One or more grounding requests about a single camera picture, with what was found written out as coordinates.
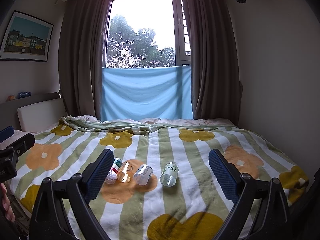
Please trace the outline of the person's left hand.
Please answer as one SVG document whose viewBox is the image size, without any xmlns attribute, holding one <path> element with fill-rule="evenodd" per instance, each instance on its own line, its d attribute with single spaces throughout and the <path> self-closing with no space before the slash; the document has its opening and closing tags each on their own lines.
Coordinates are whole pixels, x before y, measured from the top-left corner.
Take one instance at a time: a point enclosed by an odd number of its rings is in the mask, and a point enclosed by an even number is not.
<svg viewBox="0 0 320 240">
<path fill-rule="evenodd" d="M 8 221 L 13 223 L 15 221 L 15 215 L 10 206 L 10 200 L 7 197 L 7 188 L 3 183 L 1 183 L 1 192 L 3 193 L 2 206 L 5 210 L 5 217 Z"/>
</svg>

